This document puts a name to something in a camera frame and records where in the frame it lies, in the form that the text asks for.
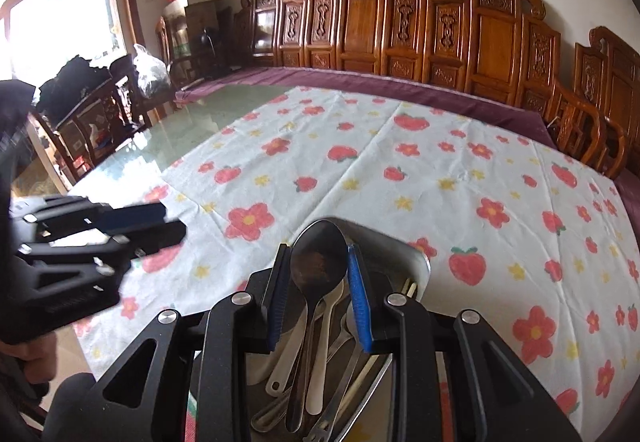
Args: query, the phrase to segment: metal spoon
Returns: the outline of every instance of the metal spoon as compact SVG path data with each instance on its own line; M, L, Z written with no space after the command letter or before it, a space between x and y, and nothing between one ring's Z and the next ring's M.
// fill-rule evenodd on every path
M293 245L291 279L306 301L306 329L287 408L286 425L290 433L295 433L302 426L311 370L314 312L320 300L342 281L347 263L348 249L344 237L340 229L328 220L312 223Z

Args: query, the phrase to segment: white spoon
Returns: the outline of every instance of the white spoon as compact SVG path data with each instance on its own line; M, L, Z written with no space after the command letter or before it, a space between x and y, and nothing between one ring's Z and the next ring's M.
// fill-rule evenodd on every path
M309 379L309 389L306 394L306 412L317 415L322 412L322 397L324 395L324 378L326 375L326 360L329 351L329 330L331 329L331 316L334 306L340 301L344 281L341 281L329 294L324 296L324 316L318 339L318 351L316 362Z

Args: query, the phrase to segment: carved panel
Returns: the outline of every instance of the carved panel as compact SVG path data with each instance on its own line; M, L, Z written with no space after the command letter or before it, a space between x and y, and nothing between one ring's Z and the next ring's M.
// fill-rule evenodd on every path
M513 16L514 0L480 0L480 6L506 12Z

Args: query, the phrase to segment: red flower print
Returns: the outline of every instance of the red flower print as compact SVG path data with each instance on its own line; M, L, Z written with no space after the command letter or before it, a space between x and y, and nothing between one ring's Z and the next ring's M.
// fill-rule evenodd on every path
M530 177L529 175L522 175L522 179L524 180L524 183L529 187L538 186L538 182L536 182L536 179L533 177Z
M551 281L554 283L562 281L562 265L556 260L549 260L545 263L545 272L551 276Z
M120 311L120 315L126 317L127 319L133 319L136 316L136 310L140 307L136 303L135 297L124 297L122 298L122 310Z
M636 283L638 283L638 278L640 278L640 273L638 272L638 269L636 269L636 262L633 262L632 260L626 260L626 262L629 265L629 274L633 279L636 280Z
M591 253L591 254L597 254L598 253L598 244L596 242L594 242L590 236L588 236L585 241L584 244L587 246L587 250Z
M271 99L271 101L269 101L270 104L278 104L279 102L282 101L286 101L287 99L289 99L289 96L287 94L282 94L281 96L277 96L274 99Z
M566 227L562 223L560 216L551 211L544 211L542 213L542 221L545 223L545 227L549 230L549 232L557 234L558 236L560 236L560 233L562 231L566 230Z
M554 351L549 340L556 333L556 322L540 306L532 307L528 319L516 319L513 336L522 342L522 362L531 364L538 356L548 358Z
M560 395L556 397L556 404L562 410L562 413L569 416L571 415L580 403L578 402L578 392L576 392L573 388L569 388L568 390L564 390Z
M481 207L476 209L476 214L480 218L489 220L489 223L496 229L500 229L502 224L506 224L509 221L509 217L504 212L504 205L500 202L494 202L488 198L480 200Z
M616 323L621 327L625 324L625 311L622 310L622 307L618 305L618 310L616 310Z
M627 310L629 311L629 315L626 317L629 320L629 328L635 332L638 329L638 309L636 304L634 303Z
M399 144L398 147L396 148L396 151L398 153L402 153L407 157L420 156L420 152L418 151L417 144Z
M357 158L358 152L349 146L333 146L326 155L329 160L342 162L346 159Z
M322 106L307 106L302 113L305 115L317 115L322 114L324 108Z
M264 152L270 157L274 156L276 153L284 153L289 151L289 144L291 144L290 140L285 138L274 138L271 142L262 146Z
M157 202L158 200L166 198L168 194L169 186L167 184L164 186L156 186L145 195L145 202Z
M206 173L207 171L211 171L214 168L214 164L212 161L205 162L204 164L200 164L198 168L198 173Z
M604 205L607 208L607 211L614 215L614 216L618 216L618 210L616 209L615 205L613 205L613 203L611 202L611 200L605 200L604 201Z
M91 331L91 319L93 316L85 317L79 321L74 323L74 332L76 332L76 336L82 337L85 334L88 334Z
M235 208L229 211L231 222L226 228L225 237L237 238L242 236L248 242L260 238L260 229L273 225L273 216L269 213L267 204L260 202L248 209Z
M594 334L600 330L600 317L592 310L587 316L587 323L589 324L589 333Z
M299 177L298 180L294 181L294 184L298 193L306 193L316 187L318 181L312 177Z
M180 252L181 244L172 247L162 248L156 254L145 256L142 259L142 270L151 274L167 267Z
M450 144L449 142L441 142L438 144L438 148L440 148L442 151L447 151L447 152L455 152L456 148L454 148L453 144Z
M409 242L412 247L421 250L427 258L435 258L438 255L436 248L429 245L427 238L418 238L415 242Z
M598 368L598 385L596 386L596 396L602 395L602 398L607 398L609 395L609 388L611 387L611 381L616 373L616 369L611 365L611 360L607 359L604 366Z
M494 154L487 146L484 144L474 144L473 142L467 143L467 146L471 148L471 153L473 153L476 157L482 157L487 160L491 160L491 155Z
M576 209L578 210L578 216L580 216L580 218L587 223L591 222L591 215L585 206L576 206Z

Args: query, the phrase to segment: yellow star print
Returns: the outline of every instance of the yellow star print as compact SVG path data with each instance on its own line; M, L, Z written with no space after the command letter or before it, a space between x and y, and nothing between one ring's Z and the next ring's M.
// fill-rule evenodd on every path
M342 182L342 189L346 189L347 191L357 191L359 189L359 182L355 178L347 178L347 180Z
M411 211L414 208L414 201L406 197L398 197L395 200L396 208Z
M566 356L571 361L575 361L575 359L580 356L580 346L578 345L578 343L569 341L566 346Z
M510 265L507 267L509 269L509 272L511 272L511 275L513 276L513 279L515 281L519 281L524 279L524 269L520 266L519 263L514 263L513 265Z
M209 275L209 266L208 265L199 265L193 271L193 275L198 278L206 278Z
M453 178L441 178L438 180L438 186L443 191L453 191L456 188L456 181Z

